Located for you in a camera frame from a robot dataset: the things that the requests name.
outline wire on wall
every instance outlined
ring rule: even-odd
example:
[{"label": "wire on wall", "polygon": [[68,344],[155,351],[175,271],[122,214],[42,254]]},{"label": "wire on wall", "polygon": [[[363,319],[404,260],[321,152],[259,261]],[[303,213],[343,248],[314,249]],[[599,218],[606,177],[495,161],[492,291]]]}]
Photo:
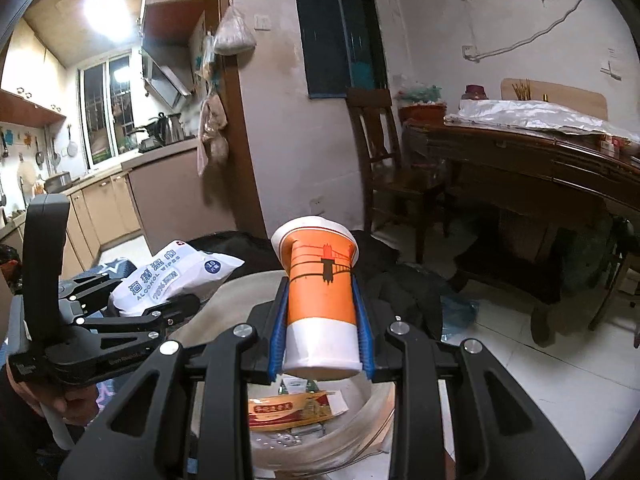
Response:
[{"label": "wire on wall", "polygon": [[584,0],[578,0],[575,3],[575,5],[573,7],[571,7],[571,9],[569,9],[567,12],[565,12],[565,14],[564,14],[564,16],[562,18],[559,18],[558,20],[555,20],[545,30],[541,30],[540,32],[535,33],[533,36],[531,36],[530,38],[527,38],[526,40],[519,41],[518,43],[514,43],[513,45],[507,46],[505,48],[499,48],[498,50],[492,50],[490,52],[485,52],[484,54],[477,54],[475,56],[464,55],[463,57],[465,59],[468,59],[469,61],[478,62],[481,59],[484,59],[485,57],[499,56],[500,54],[506,54],[507,52],[511,52],[512,50],[517,49],[518,47],[521,47],[521,46],[524,46],[526,44],[532,43],[533,41],[535,41],[540,36],[544,36],[545,34],[550,33],[552,30],[554,30],[554,28],[556,28],[558,25],[560,25],[560,23],[564,22],[564,20],[566,20],[569,17],[569,15],[571,15],[571,13],[575,12],[575,10],[578,8],[578,6],[580,6],[580,4],[583,1]]}]

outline ceiling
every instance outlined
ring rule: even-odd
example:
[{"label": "ceiling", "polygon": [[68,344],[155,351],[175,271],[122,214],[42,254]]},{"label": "ceiling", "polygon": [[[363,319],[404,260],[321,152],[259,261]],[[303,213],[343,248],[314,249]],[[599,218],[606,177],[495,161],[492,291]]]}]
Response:
[{"label": "ceiling", "polygon": [[[118,47],[117,43],[90,27],[84,16],[84,1],[37,0],[24,13],[25,20],[42,43],[66,68]],[[142,0],[124,1],[132,23],[135,23]]]}]

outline kitchen window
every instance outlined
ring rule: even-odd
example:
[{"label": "kitchen window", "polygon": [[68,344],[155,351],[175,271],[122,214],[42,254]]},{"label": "kitchen window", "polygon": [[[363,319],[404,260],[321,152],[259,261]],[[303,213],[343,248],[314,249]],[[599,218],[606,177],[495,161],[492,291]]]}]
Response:
[{"label": "kitchen window", "polygon": [[345,97],[348,87],[386,87],[373,0],[296,0],[310,98]]},{"label": "kitchen window", "polygon": [[130,54],[80,72],[82,129],[89,166],[137,149],[130,88]]}]

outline alcohol wipes package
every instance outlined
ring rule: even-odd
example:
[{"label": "alcohol wipes package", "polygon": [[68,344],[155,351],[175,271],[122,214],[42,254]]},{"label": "alcohol wipes package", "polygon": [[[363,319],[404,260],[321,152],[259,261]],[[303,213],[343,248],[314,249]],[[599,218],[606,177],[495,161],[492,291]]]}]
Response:
[{"label": "alcohol wipes package", "polygon": [[228,254],[197,251],[185,242],[171,242],[145,267],[122,280],[110,303],[121,316],[140,316],[146,309],[179,294],[211,295],[244,261]]}]

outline silver screw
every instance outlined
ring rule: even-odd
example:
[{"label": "silver screw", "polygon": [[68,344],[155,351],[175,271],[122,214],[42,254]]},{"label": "silver screw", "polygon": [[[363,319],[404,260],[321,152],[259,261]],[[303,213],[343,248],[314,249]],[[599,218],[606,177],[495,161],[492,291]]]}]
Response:
[{"label": "silver screw", "polygon": [[470,354],[479,354],[482,351],[482,343],[478,339],[467,339],[463,348]]},{"label": "silver screw", "polygon": [[254,328],[251,325],[247,325],[247,323],[242,323],[240,325],[236,325],[234,328],[234,335],[238,337],[249,337]]},{"label": "silver screw", "polygon": [[160,345],[160,353],[163,355],[173,355],[180,348],[180,343],[177,341],[165,341]]},{"label": "silver screw", "polygon": [[409,332],[409,325],[404,321],[394,321],[389,327],[389,330],[396,335],[404,335]]}]

